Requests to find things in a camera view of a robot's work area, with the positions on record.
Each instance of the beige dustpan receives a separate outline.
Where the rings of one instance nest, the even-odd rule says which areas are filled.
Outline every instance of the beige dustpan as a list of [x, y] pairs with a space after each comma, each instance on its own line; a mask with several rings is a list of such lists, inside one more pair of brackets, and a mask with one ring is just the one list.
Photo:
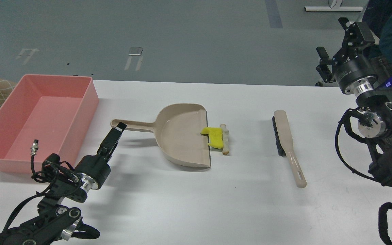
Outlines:
[[119, 122], [126, 130], [152, 132], [165, 157], [182, 166], [210, 167], [208, 138], [200, 134], [207, 127], [207, 111], [200, 104], [171, 104], [157, 116], [155, 122], [114, 119], [111, 126]]

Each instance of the connector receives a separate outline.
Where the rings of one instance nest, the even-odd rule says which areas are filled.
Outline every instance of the connector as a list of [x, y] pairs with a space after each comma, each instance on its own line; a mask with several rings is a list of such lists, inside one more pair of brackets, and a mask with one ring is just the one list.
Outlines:
[[37, 150], [39, 149], [39, 140], [34, 140], [33, 145], [31, 146], [31, 153], [30, 155], [36, 155]]

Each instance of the blue tape strip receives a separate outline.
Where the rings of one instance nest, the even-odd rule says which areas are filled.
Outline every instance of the blue tape strip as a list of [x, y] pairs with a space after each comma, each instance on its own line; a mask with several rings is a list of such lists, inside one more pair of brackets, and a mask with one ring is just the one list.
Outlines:
[[270, 28], [282, 28], [279, 9], [276, 0], [266, 0], [267, 16], [269, 17]]

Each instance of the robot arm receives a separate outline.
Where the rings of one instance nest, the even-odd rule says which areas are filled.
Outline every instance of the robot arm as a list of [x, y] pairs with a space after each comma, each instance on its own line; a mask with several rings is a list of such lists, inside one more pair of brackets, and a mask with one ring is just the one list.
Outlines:
[[[98, 238], [99, 231], [83, 223], [79, 208], [68, 208], [60, 203], [65, 197], [76, 202], [85, 202], [91, 189], [101, 188], [110, 174], [107, 163], [125, 128], [126, 125], [121, 122], [112, 128], [100, 144], [96, 155], [83, 157], [75, 169], [68, 163], [69, 168], [61, 166], [64, 162], [60, 162], [59, 155], [51, 154], [42, 163], [42, 170], [33, 171], [32, 177], [37, 182], [49, 182], [50, 185], [15, 208], [0, 234], [0, 245], [49, 245], [60, 239], [69, 240], [70, 237]], [[35, 143], [32, 147], [32, 162], [38, 142]], [[19, 227], [9, 229], [21, 208], [36, 197], [43, 197], [37, 205], [39, 215]]]
[[[377, 75], [362, 55], [362, 50], [374, 43], [366, 23], [351, 23], [347, 18], [340, 18], [339, 22], [345, 30], [341, 49], [330, 59], [325, 48], [317, 48], [321, 58], [317, 71], [322, 79], [325, 82], [336, 81], [344, 94], [355, 94], [358, 105], [355, 110], [349, 109], [341, 119], [336, 133], [336, 149], [339, 130], [344, 124], [346, 132], [352, 138], [367, 144], [372, 157], [369, 173], [373, 177], [360, 175], [383, 186], [392, 186], [392, 88], [373, 87]], [[358, 118], [358, 129], [364, 138], [352, 132], [350, 117]], [[379, 234], [385, 244], [392, 244], [386, 224], [386, 211], [389, 209], [392, 209], [392, 203], [382, 205], [379, 211]]]

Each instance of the plastic bin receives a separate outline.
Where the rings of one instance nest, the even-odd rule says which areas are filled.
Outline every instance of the plastic bin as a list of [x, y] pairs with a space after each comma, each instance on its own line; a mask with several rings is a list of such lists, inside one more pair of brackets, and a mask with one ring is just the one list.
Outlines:
[[34, 139], [36, 171], [51, 153], [75, 166], [98, 103], [90, 77], [23, 76], [0, 108], [0, 171], [31, 173]]

